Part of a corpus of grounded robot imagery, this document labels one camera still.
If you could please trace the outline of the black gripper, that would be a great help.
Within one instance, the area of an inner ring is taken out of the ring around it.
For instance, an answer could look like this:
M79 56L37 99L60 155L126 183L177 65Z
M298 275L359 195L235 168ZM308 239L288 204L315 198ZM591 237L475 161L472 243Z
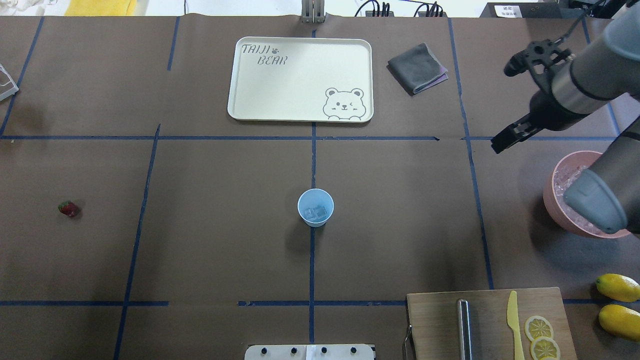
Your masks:
M587 116L587 114L567 110L552 95L540 89L535 92L529 102L529 114L522 116L492 137L491 148L494 153L500 154L519 142L525 142L541 130L562 132Z

